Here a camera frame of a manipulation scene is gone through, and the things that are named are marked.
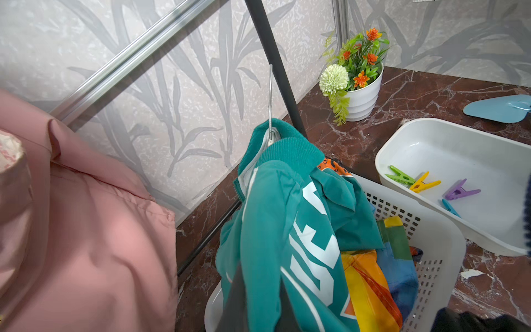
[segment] potted plant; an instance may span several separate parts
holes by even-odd
[[[335,63],[321,74],[319,87],[330,100],[337,125],[365,119],[374,108],[382,82],[382,60],[388,50],[382,44],[389,44],[381,37],[376,28],[366,31],[366,36],[359,33],[343,44],[338,56],[329,58]]]

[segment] clothespin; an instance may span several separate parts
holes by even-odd
[[[409,189],[418,194],[421,191],[424,191],[424,190],[429,189],[429,188],[433,188],[436,185],[441,184],[441,181],[435,181],[435,182],[431,182],[431,183],[424,183],[423,181],[428,177],[429,173],[430,172],[424,173],[424,175],[421,176],[421,178],[418,179],[417,182],[415,182]]]
[[[412,185],[415,183],[415,180],[412,176],[407,175],[406,173],[402,172],[398,168],[394,167],[393,165],[390,165],[389,168],[396,174],[386,174],[386,176],[392,180],[395,180],[396,182],[404,183],[407,185]]]
[[[459,218],[461,218],[461,216],[459,215],[459,213],[457,213],[457,211],[455,211],[455,209],[452,207],[452,205],[450,205],[450,202],[447,201],[446,199],[442,199],[442,204],[444,205],[444,208],[446,209],[446,211],[458,216]]]
[[[451,201],[452,199],[467,197],[467,196],[475,195],[481,192],[481,189],[475,189],[475,190],[470,190],[470,191],[464,190],[463,185],[465,184],[465,182],[466,182],[466,179],[462,180],[461,182],[459,182],[458,184],[450,188],[450,190],[446,193],[446,195],[444,195],[444,198]]]

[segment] white laundry basket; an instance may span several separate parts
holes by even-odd
[[[429,332],[437,311],[448,305],[466,242],[459,228],[447,217],[421,206],[383,185],[354,175],[368,201],[376,207],[376,219],[399,216],[404,223],[409,245],[424,251],[417,264],[418,296],[402,331]],[[223,294],[218,284],[207,303],[204,326],[214,332],[223,312]]]

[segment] clothes rack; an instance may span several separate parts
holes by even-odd
[[[286,104],[286,108],[288,109],[288,115],[292,120],[293,127],[304,137],[308,138],[262,0],[245,0],[245,4],[247,5],[256,32],[262,43],[265,56],[268,62],[273,65],[273,74],[275,75],[275,80],[277,81],[277,86],[284,100],[284,104]],[[186,270],[194,258],[199,255],[201,250],[203,250],[203,248],[210,242],[221,226],[232,217],[232,214],[241,206],[241,204],[242,202],[238,199],[229,207],[225,214],[223,214],[223,216],[216,222],[215,226],[209,231],[207,236],[203,238],[201,243],[194,248],[192,253],[179,267],[177,271],[178,276]]]

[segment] brown marble surface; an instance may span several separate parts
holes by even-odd
[[[531,88],[386,67],[376,106],[360,122],[335,126],[328,101],[317,85],[298,106],[310,142],[356,174],[379,182],[374,166],[376,153],[397,128],[415,118],[436,117],[531,144],[531,116],[519,123],[502,124],[462,112],[472,101],[518,93],[531,94]],[[234,176],[231,173],[230,179],[223,181],[208,202],[202,203],[177,230],[178,262],[186,258],[187,252],[236,199],[230,187]],[[181,301],[176,330],[203,329],[206,300],[220,280],[214,266],[218,245],[216,235],[179,278]],[[458,277],[450,308],[482,317],[508,313],[531,324],[531,265],[527,258],[497,256],[469,241],[463,268],[483,274],[469,279]]]

